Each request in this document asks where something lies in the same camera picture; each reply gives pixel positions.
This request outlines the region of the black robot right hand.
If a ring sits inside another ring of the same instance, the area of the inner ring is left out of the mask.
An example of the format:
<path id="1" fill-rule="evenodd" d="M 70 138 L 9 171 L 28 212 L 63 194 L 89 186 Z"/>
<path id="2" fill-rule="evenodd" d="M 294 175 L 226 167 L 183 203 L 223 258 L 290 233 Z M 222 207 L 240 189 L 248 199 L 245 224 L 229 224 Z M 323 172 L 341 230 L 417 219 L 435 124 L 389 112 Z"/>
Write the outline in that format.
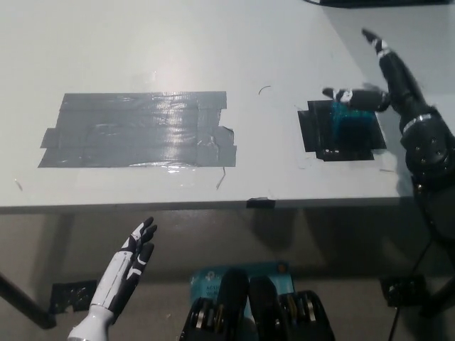
<path id="1" fill-rule="evenodd" d="M 454 135 L 437 108 L 427 103 L 402 58 L 371 30 L 364 28 L 362 35 L 375 51 L 388 91 L 326 87 L 323 94 L 353 110 L 393 108 L 400 117 L 400 143 L 410 173 L 422 183 L 448 178 L 454 172 Z"/>

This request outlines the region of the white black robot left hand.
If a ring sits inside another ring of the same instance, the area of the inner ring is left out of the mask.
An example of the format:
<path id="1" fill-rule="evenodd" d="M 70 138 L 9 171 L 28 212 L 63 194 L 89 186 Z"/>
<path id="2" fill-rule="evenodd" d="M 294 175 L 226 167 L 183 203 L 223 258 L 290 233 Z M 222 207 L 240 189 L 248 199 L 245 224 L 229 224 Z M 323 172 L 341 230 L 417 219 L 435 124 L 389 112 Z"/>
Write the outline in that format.
<path id="1" fill-rule="evenodd" d="M 151 240 L 156 230 L 154 218 L 149 217 L 127 237 L 98 283 L 92 305 L 111 311 L 116 318 L 122 313 L 154 251 Z"/>

